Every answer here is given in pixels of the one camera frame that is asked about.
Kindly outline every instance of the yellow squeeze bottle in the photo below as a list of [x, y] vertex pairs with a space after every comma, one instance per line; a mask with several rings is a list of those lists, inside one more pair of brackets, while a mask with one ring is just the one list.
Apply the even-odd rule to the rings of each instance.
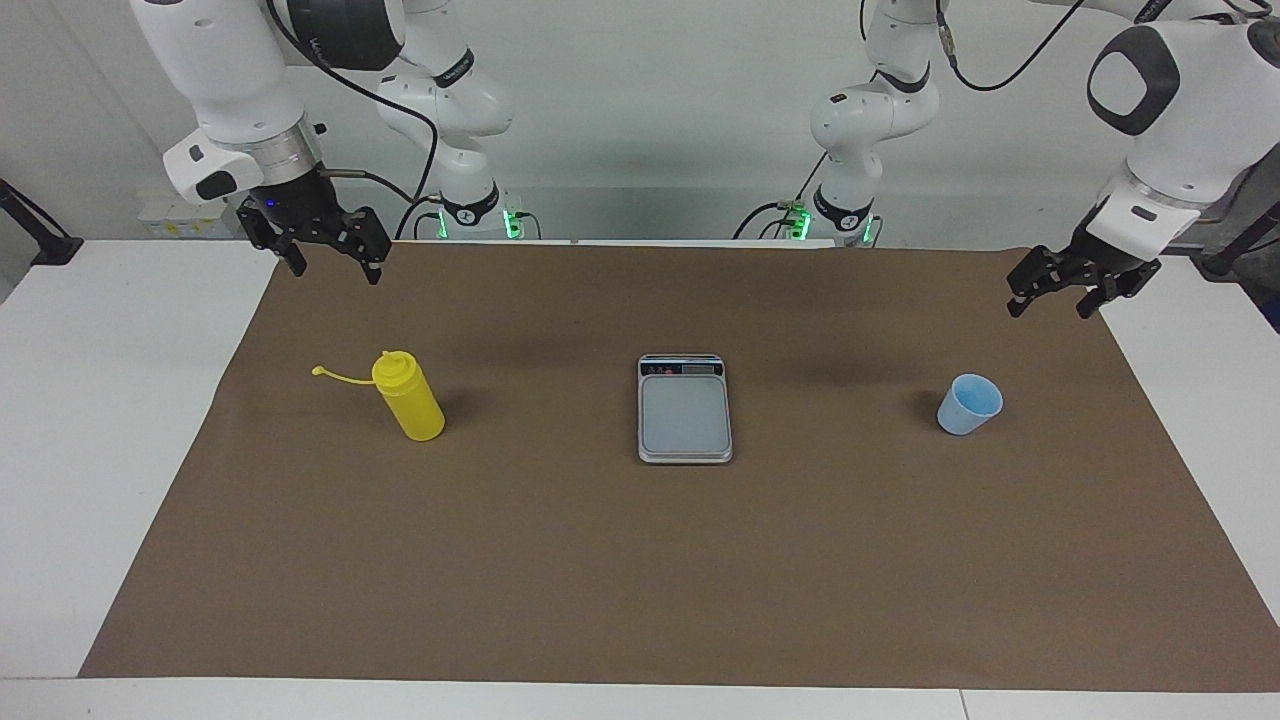
[[410, 439], [426, 442], [444, 432], [444, 411], [426, 384], [426, 375], [417, 359], [404, 351], [383, 352], [374, 363], [372, 380], [353, 380], [330, 373], [320, 365], [311, 370], [312, 375], [329, 375], [352, 384], [371, 384], [378, 387], [387, 406]]

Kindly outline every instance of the white wall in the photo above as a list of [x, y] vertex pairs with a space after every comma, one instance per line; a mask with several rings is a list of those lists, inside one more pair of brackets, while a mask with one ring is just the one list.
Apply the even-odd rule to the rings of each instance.
[[[810, 106], [870, 76], [854, 0], [457, 3], [480, 63], [517, 100], [516, 126], [489, 143], [499, 181], [553, 237], [730, 234], [751, 208], [792, 195], [817, 160]], [[193, 127], [191, 108], [125, 0], [4, 6], [0, 168], [87, 236], [137, 234], [137, 193], [164, 186], [157, 149]], [[998, 79], [1061, 13], [955, 3], [961, 63]], [[883, 147], [883, 242], [1064, 242], [1128, 147], [1084, 100], [1094, 56], [1124, 27], [1082, 13], [1021, 81], [993, 95], [959, 87], [938, 53], [942, 117]], [[330, 128], [330, 167], [412, 184], [420, 154], [367, 101], [311, 68], [291, 79], [312, 120]], [[398, 217], [380, 190], [342, 190], [348, 205]]]

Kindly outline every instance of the cable connector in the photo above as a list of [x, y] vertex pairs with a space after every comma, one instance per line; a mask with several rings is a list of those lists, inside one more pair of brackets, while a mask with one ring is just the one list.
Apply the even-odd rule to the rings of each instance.
[[517, 220], [524, 220], [525, 218], [529, 218], [529, 219], [534, 220], [534, 227], [538, 228], [538, 240], [543, 240], [543, 222], [538, 219], [538, 215], [535, 215], [532, 213], [520, 211], [520, 213], [513, 214], [512, 218], [515, 218]]
[[947, 56], [947, 60], [955, 65], [956, 36], [951, 32], [951, 26], [947, 24], [947, 18], [942, 13], [938, 13], [938, 40], [942, 41], [942, 53]]

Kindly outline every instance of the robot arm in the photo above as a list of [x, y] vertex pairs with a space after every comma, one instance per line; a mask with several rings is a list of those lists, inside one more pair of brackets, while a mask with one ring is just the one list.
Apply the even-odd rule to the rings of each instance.
[[[1075, 0], [1030, 1], [1037, 5], [1061, 5], [1064, 8], [1075, 4]], [[1262, 10], [1265, 8], [1260, 0], [1239, 1], [1244, 5], [1252, 5], [1252, 8], [1257, 10]], [[1119, 15], [1133, 23], [1215, 18], [1233, 12], [1239, 12], [1222, 0], [1085, 0], [1082, 8], [1111, 13], [1112, 15]]]
[[936, 0], [878, 3], [867, 32], [876, 76], [813, 110], [814, 138], [827, 150], [813, 206], [845, 243], [863, 234], [872, 215], [884, 172], [876, 146], [925, 127], [938, 114], [929, 65], [937, 29]]
[[1092, 287], [1082, 318], [1133, 297], [1160, 252], [1280, 142], [1280, 20], [1132, 27], [1094, 63], [1089, 105], [1133, 150], [1066, 250], [1036, 247], [1010, 274], [1014, 316], [1070, 286]]
[[453, 0], [406, 0], [407, 33], [401, 59], [417, 69], [385, 78], [378, 94], [433, 118], [440, 137], [385, 105], [383, 120], [428, 154], [439, 142], [436, 178], [448, 237], [518, 237], [489, 158], [477, 142], [507, 132], [512, 123], [506, 91], [476, 69], [475, 53], [458, 27]]
[[[183, 199], [205, 202], [247, 190], [238, 215], [255, 247], [301, 275], [306, 260], [296, 242], [328, 245], [376, 283], [390, 240], [372, 209], [347, 213], [338, 204], [255, 0], [129, 3], [169, 79], [196, 110], [198, 128], [164, 156]], [[364, 17], [372, 18], [365, 29], [396, 41], [393, 13]]]

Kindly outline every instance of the wall outlet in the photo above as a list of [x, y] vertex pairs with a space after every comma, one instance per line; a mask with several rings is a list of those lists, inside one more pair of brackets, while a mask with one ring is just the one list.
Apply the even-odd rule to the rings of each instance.
[[170, 210], [173, 210], [173, 200], [147, 200], [142, 205], [142, 211], [138, 213], [138, 222], [147, 228], [151, 237], [178, 237], [178, 228], [169, 223]]
[[236, 209], [225, 200], [191, 205], [182, 199], [148, 200], [138, 214], [151, 237], [232, 240], [244, 237]]

